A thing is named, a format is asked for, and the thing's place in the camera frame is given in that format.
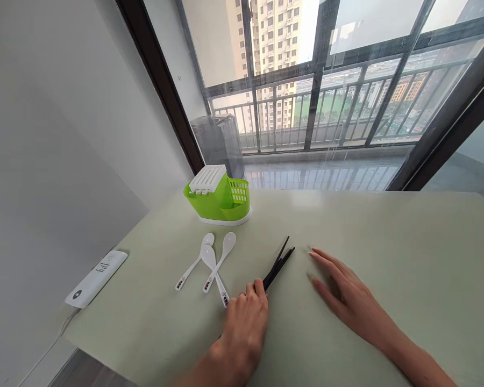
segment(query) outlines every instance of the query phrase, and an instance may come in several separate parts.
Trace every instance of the left hand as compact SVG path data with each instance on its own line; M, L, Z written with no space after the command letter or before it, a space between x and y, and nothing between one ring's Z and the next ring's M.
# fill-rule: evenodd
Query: left hand
M245 385L258 367L267 330L268 304L264 283L257 278L246 293L231 298L224 333L210 348L214 357L228 358L237 378Z

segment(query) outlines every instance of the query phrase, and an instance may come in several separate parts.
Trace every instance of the hand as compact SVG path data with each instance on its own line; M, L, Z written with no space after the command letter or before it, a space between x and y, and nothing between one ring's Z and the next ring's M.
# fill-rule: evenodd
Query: hand
M312 248L309 254L328 270L339 286L341 300L338 300L321 281L309 275L314 288L335 315L353 332L386 356L389 356L399 343L408 340L353 270L318 248Z
M236 381L233 385L245 385L256 371L264 346L267 317L267 296L259 278L254 284L247 284L245 294L230 299L224 333L210 350L215 358L228 359Z

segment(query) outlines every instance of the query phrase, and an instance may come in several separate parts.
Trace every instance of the fingernail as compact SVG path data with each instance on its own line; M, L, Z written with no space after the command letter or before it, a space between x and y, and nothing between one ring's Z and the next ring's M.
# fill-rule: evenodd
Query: fingernail
M314 281L318 281L317 277L308 271L307 271L307 277L311 283L314 283Z

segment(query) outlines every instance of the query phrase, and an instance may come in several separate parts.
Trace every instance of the power strip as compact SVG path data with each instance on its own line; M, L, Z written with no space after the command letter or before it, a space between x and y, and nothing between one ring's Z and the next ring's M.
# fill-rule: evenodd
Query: power strip
M79 309L88 306L126 258L126 253L117 250L107 253L98 265L66 297L65 302Z

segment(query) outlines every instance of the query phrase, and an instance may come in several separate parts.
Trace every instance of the green plastic basket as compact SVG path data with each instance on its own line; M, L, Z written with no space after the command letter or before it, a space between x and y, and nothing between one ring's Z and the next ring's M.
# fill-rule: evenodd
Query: green plastic basket
M237 226L251 217L249 183L231 179L226 173L215 192L193 193L189 183L184 188L184 195L205 223Z

